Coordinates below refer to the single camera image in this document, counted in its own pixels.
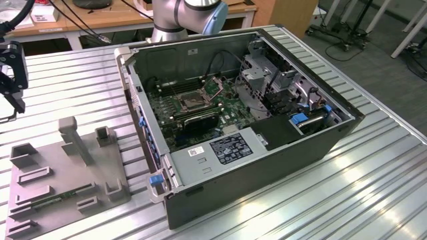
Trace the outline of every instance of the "rolling stand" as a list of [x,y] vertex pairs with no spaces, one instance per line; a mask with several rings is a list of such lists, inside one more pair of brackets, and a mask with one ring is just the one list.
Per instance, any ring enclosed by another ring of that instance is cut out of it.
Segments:
[[319,31],[324,35],[339,39],[344,52],[347,52],[353,45],[356,45],[360,49],[364,49],[367,47],[367,43],[369,42],[369,38],[367,32],[359,29],[359,26],[372,2],[373,0],[368,0],[364,4],[363,10],[359,14],[352,28],[344,22],[337,22],[331,30],[328,30],[324,26],[311,25],[308,30],[305,31],[307,35],[311,36],[315,31]]

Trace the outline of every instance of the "floor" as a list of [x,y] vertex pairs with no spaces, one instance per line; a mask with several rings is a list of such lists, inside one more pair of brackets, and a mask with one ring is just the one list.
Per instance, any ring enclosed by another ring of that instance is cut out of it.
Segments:
[[[332,1],[320,0],[320,6],[328,8]],[[335,14],[339,15],[341,13],[345,3],[347,0],[340,1]],[[361,2],[357,2],[348,22],[355,22],[363,5]],[[377,10],[371,7],[360,25],[361,29],[367,28],[376,12]],[[407,35],[401,32],[404,27],[405,23],[384,14],[369,34],[371,43],[368,43],[364,51],[345,62],[336,61],[325,55],[325,48],[337,42],[335,38],[317,32],[312,36],[305,36],[303,41],[391,110],[427,135],[427,82],[408,70],[401,57],[396,59],[389,57]],[[419,42],[425,36],[420,32],[413,41]],[[353,48],[349,52],[343,52],[340,49],[331,47],[328,53],[336,59],[347,59],[359,51],[357,48]]]

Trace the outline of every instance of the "white table leg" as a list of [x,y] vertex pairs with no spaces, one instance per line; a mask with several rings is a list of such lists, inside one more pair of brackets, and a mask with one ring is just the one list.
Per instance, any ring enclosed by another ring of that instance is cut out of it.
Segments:
[[78,31],[68,31],[65,33],[66,39],[68,39],[68,43],[70,45],[70,49],[72,50],[81,50],[82,46],[81,46],[81,42],[80,42],[80,34]]
[[341,0],[333,0],[331,8],[329,8],[327,15],[325,15],[325,18],[324,18],[324,25],[328,25],[340,1]]
[[424,24],[427,23],[427,13],[424,14],[424,16],[421,17],[421,19],[419,20],[417,24],[415,25],[412,31],[407,34],[403,42],[400,43],[400,45],[397,46],[397,48],[395,49],[393,53],[391,54],[391,57],[395,59],[399,54],[401,53],[403,49],[407,47],[407,45],[409,44],[412,38],[415,37],[415,35],[419,33],[421,27],[424,26]]
[[416,12],[415,16],[412,17],[411,21],[408,22],[405,28],[403,29],[403,32],[408,32],[409,31],[409,28],[413,26],[415,22],[419,20],[423,12],[425,11],[425,8],[427,8],[427,1],[425,3],[423,4],[423,6],[420,7],[419,11]]
[[387,6],[389,4],[392,0],[385,0],[380,6],[380,9],[377,10],[377,13],[371,21],[371,24],[367,26],[367,29],[365,29],[365,32],[369,34],[372,32],[372,29],[375,28],[375,25],[377,24],[384,12],[385,12],[385,9],[387,9]]
[[252,27],[255,11],[248,11],[243,18],[241,28],[247,29]]
[[349,14],[352,13],[353,9],[355,9],[355,6],[356,6],[356,3],[359,2],[359,0],[351,0],[351,3],[347,7],[347,10],[344,12],[344,15],[341,16],[341,19],[340,19],[340,22],[341,23],[345,23],[347,22],[347,19],[349,17]]

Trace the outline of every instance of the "aluminum extrusion table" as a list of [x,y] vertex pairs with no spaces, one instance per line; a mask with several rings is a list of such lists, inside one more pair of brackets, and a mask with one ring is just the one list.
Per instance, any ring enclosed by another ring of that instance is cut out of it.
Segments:
[[427,138],[285,29],[264,29],[365,114],[323,160],[169,230],[164,206],[151,202],[144,185],[149,171],[113,60],[117,46],[32,56],[25,115],[0,125],[0,238],[10,146],[60,141],[56,120],[70,115],[80,134],[104,125],[116,130],[132,199],[37,239],[425,238]]

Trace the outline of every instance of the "barcode sticker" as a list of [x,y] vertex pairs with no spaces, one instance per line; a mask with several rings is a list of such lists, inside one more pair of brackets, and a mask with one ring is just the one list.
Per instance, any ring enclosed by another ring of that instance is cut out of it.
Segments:
[[57,31],[62,31],[62,28],[49,28],[49,29],[40,29],[38,32],[40,33],[48,33],[48,32],[57,32]]
[[192,157],[192,156],[195,156],[197,154],[201,154],[204,152],[205,151],[203,150],[201,146],[197,146],[196,148],[188,150],[189,157]]

